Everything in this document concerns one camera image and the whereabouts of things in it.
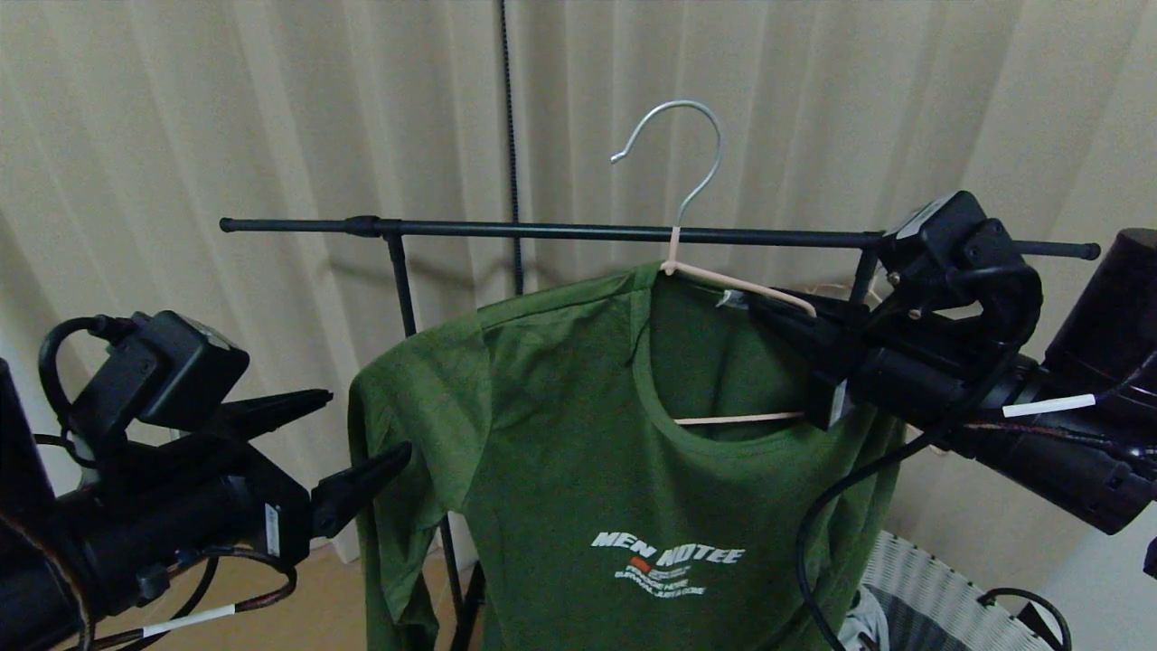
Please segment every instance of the shirt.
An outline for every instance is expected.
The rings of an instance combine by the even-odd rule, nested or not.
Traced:
[[[354,461],[415,446],[358,519],[369,649],[433,648],[421,565],[450,510],[486,570],[487,651],[826,649],[794,578],[797,526],[902,424],[870,406],[827,432],[676,424],[803,404],[806,362],[718,295],[648,264],[482,308],[358,376]],[[817,523],[806,564],[832,622],[894,482],[858,483]]]

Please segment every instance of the laundry basket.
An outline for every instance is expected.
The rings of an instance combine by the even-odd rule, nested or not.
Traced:
[[[935,556],[882,533],[862,583],[887,617],[892,651],[1053,651],[1000,605]]]

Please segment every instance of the curtain fold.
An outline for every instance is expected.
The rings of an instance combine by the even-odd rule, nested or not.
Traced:
[[[877,230],[956,188],[1022,238],[1152,224],[1152,2],[507,5],[522,219]],[[381,241],[220,232],[222,216],[501,221],[510,213],[498,0],[0,5],[0,316],[177,309],[253,360],[241,397],[326,387],[259,447],[312,484],[346,464],[345,387],[401,340]],[[511,295],[511,245],[407,237],[421,328]],[[756,281],[847,282],[849,251],[687,245]],[[525,241],[528,289],[661,257]],[[1092,273],[1033,259],[1039,356]],[[103,354],[64,361],[75,391]],[[143,441],[167,434],[134,431]],[[1040,584],[1086,528],[957,458],[909,463],[891,527],[983,583]]]

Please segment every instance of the white cloth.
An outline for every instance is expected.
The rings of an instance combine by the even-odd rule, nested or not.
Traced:
[[[872,595],[871,591],[860,586],[856,595],[852,599],[852,609],[843,617],[843,626],[840,628],[840,644],[847,651],[869,651],[860,637],[864,634],[876,643],[879,651],[890,651],[887,641],[887,617],[884,608]]]

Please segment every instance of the brown floor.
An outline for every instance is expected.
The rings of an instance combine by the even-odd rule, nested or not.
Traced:
[[[441,629],[435,651],[450,648],[454,607],[445,561],[432,554],[422,569]],[[97,636],[169,619],[192,592],[200,569],[178,577],[161,599],[131,608],[101,622]],[[253,562],[223,558],[198,611],[236,602],[281,584],[281,576]],[[471,650],[480,649],[476,627]],[[65,649],[74,644],[61,645]],[[320,548],[297,565],[297,590],[268,608],[194,624],[172,631],[150,646],[161,651],[253,651],[294,649],[300,651],[355,651],[366,648],[366,613],[362,602],[361,564],[342,564],[330,547]]]

